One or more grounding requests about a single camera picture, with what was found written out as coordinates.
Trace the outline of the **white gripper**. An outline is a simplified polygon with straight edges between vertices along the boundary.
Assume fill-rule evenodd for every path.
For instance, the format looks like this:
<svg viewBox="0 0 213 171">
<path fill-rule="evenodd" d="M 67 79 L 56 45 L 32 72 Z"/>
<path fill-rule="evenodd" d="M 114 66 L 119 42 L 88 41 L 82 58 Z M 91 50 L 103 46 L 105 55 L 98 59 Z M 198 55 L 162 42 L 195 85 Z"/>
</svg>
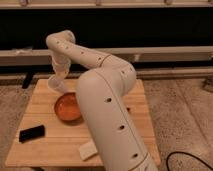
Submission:
<svg viewBox="0 0 213 171">
<path fill-rule="evenodd" d="M 48 79 L 48 86 L 50 88 L 58 87 L 61 83 L 60 77 L 62 77 L 62 78 L 67 77 L 67 75 L 69 74 L 70 66 L 71 66 L 71 61 L 69 58 L 61 56 L 57 53 L 53 53 L 52 54 L 52 67 L 57 76 L 52 75 Z"/>
</svg>

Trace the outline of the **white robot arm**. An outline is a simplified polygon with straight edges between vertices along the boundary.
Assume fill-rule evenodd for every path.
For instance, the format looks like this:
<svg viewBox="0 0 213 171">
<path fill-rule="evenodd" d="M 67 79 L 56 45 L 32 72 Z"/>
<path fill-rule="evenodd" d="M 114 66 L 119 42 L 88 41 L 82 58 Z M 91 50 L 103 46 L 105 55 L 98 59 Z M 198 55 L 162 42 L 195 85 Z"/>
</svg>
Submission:
<svg viewBox="0 0 213 171">
<path fill-rule="evenodd" d="M 77 45 L 69 30 L 48 35 L 46 45 L 55 80 L 66 78 L 72 62 L 87 69 L 77 81 L 76 98 L 106 171 L 158 171 L 123 103 L 136 82 L 132 64 Z"/>
</svg>

